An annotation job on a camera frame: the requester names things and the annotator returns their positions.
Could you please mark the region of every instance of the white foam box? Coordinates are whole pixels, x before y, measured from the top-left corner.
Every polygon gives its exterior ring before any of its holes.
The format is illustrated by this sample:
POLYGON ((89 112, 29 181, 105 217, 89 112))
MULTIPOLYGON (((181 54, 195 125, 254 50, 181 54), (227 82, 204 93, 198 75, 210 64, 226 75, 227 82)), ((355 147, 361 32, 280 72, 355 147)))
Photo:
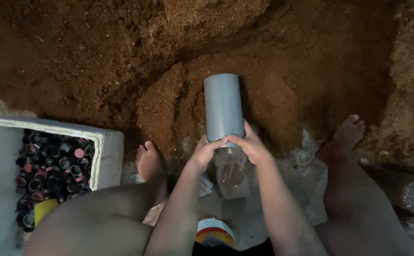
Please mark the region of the white foam box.
POLYGON ((20 255, 16 248, 17 231, 15 178, 20 168, 15 164, 22 148, 24 129, 84 137, 95 143, 90 188, 119 186, 122 172, 124 135, 118 131, 63 123, 39 118, 0 118, 0 256, 20 255))

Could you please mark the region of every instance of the person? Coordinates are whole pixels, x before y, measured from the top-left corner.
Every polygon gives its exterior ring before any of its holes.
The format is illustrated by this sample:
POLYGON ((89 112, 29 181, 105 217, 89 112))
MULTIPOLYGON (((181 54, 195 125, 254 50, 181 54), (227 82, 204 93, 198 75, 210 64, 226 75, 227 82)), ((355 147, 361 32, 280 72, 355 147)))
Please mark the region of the person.
POLYGON ((390 202, 352 150, 364 128, 358 115, 350 115, 318 152, 329 167, 324 195, 329 221, 324 224, 312 227, 308 222, 272 155, 245 122, 244 138, 201 138, 155 228, 142 221, 152 206, 167 198, 167 184, 157 149, 147 141, 136 159, 145 183, 101 189, 67 201, 41 221, 24 255, 414 255, 390 202), (195 243, 200 177, 214 150, 227 141, 240 146, 257 166, 269 235, 263 244, 244 251, 195 243))

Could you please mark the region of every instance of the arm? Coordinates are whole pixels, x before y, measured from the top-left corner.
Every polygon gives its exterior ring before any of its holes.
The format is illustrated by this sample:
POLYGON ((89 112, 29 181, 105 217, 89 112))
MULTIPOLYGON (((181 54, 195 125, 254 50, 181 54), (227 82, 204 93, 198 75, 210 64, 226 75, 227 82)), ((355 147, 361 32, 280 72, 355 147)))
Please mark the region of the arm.
POLYGON ((158 218, 145 255, 192 254, 198 227, 199 183, 215 149, 227 138, 209 143, 204 135, 183 168, 166 206, 158 218))
POLYGON ((247 122, 245 132, 245 138, 230 135, 228 139, 239 145, 257 166, 264 220, 275 255, 328 255, 284 183, 272 155, 247 122))

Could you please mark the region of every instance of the pipe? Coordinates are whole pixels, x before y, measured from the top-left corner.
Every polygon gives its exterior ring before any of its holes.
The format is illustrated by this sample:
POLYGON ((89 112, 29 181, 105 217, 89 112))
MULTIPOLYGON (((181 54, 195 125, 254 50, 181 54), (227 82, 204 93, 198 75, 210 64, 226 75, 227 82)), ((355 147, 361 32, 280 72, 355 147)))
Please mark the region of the pipe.
MULTIPOLYGON (((207 139, 236 135, 245 136, 238 75, 218 74, 204 79, 207 139)), ((227 142, 224 147, 237 147, 227 142)))

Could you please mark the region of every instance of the bare foot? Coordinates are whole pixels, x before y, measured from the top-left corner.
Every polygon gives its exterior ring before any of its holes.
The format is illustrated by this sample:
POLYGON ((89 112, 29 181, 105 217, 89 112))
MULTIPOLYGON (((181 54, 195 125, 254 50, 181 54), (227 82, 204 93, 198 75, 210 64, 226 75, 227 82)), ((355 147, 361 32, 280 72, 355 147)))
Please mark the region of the bare foot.
POLYGON ((352 148, 363 138, 365 127, 365 121, 359 121, 357 114, 349 115, 319 149, 318 158, 329 165, 340 158, 353 157, 352 148))
POLYGON ((155 205, 164 201, 167 197, 166 177, 160 156, 152 142, 146 141, 145 145, 139 146, 136 154, 136 166, 144 181, 161 183, 155 205))

